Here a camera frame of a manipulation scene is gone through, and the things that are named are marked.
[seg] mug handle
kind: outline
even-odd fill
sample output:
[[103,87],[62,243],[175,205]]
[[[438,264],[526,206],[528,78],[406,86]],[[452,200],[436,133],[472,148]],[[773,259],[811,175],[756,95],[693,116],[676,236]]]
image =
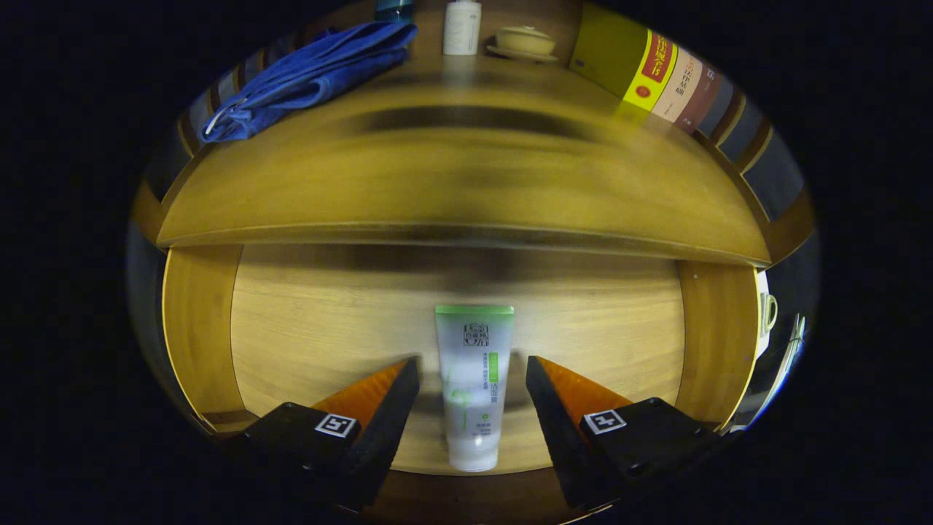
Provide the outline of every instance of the mug handle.
[[775,299],[774,296],[770,293],[768,294],[768,298],[765,302],[764,318],[766,319],[767,323],[765,324],[764,332],[768,333],[777,322],[777,299]]

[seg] folded blue cloth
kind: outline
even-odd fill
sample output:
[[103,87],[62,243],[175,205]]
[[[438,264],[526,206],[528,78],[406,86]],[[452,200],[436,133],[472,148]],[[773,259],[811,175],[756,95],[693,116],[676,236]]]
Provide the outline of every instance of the folded blue cloth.
[[205,142],[244,140],[405,60],[418,28],[377,21],[321,38],[259,73],[199,130]]

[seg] wooden shelf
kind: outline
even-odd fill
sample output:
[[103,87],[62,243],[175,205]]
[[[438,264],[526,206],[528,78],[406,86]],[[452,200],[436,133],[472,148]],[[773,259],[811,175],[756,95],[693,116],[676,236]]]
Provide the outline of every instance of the wooden shelf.
[[412,61],[175,181],[162,247],[556,248],[766,266],[759,226],[688,135],[559,66]]
[[434,306],[450,303],[516,310],[499,464],[483,475],[551,466],[524,386],[529,355],[633,400],[677,398],[684,323],[673,262],[541,250],[257,245],[244,247],[230,314],[246,409],[261,417],[284,401],[314,404],[416,356],[421,390],[393,469],[463,475],[449,466],[442,433]]

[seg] white squeeze tube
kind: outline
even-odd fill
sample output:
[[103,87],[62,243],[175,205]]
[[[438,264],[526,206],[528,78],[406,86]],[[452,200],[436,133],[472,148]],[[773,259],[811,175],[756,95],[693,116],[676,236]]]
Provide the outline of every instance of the white squeeze tube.
[[490,470],[499,460],[515,308],[438,305],[434,313],[451,466]]

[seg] white bottle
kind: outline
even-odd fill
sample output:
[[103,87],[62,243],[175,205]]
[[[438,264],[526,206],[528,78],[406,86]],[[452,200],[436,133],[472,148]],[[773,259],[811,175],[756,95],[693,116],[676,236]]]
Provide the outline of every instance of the white bottle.
[[444,17],[444,54],[475,55],[480,40],[482,6],[474,0],[447,5]]

